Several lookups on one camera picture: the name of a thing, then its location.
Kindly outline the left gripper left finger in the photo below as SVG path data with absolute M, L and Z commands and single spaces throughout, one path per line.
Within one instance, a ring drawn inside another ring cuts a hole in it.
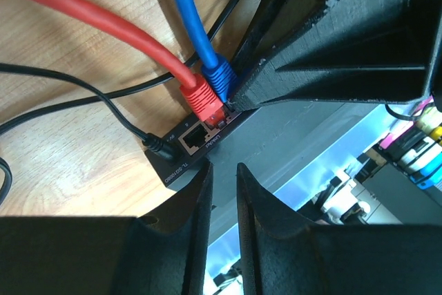
M 2 294 L 201 294 L 213 166 L 140 217 L 3 217 Z

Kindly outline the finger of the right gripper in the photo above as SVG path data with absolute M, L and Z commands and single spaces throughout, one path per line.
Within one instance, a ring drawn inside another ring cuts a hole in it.
M 261 0 L 234 56 L 231 67 L 237 77 L 241 76 L 253 53 L 270 29 L 287 0 Z
M 441 104 L 441 0 L 287 0 L 228 102 L 428 97 Z

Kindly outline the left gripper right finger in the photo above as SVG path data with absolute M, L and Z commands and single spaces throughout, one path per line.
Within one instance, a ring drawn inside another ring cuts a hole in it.
M 440 294 L 441 228 L 320 225 L 237 167 L 245 294 Z

